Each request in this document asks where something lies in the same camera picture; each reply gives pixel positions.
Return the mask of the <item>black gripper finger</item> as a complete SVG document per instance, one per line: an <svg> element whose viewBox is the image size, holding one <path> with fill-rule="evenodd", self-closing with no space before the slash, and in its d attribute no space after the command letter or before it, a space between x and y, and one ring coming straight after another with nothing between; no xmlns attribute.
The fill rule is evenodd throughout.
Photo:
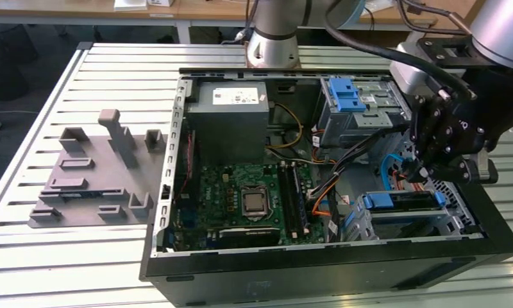
<svg viewBox="0 0 513 308"><path fill-rule="evenodd" d="M412 183L434 179L453 183L486 183L488 152L484 149L485 138L481 134L452 135L452 159L446 163L417 167L413 159L408 162L408 180Z"/></svg>
<svg viewBox="0 0 513 308"><path fill-rule="evenodd" d="M414 164L428 167L450 161L449 141L453 128L449 126L445 101L440 96L420 97L413 104L410 140L414 145Z"/></svg>

